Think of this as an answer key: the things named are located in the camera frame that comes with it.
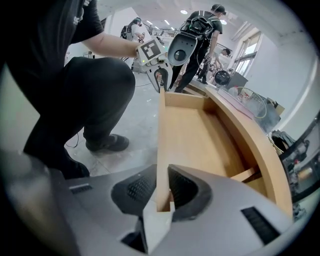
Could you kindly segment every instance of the ceiling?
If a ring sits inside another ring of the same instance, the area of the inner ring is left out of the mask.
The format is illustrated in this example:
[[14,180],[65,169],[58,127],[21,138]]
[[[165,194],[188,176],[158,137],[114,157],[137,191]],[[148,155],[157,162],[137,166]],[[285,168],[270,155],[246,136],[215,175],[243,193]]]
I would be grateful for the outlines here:
[[[138,4],[133,7],[135,12],[147,25],[146,21],[153,23],[152,27],[157,26],[159,29],[179,29],[184,21],[195,11],[209,11],[211,6],[196,0],[157,0],[148,4]],[[188,14],[182,14],[180,11],[185,10]],[[227,21],[227,25],[239,28],[243,21],[236,15],[227,12],[223,18]]]

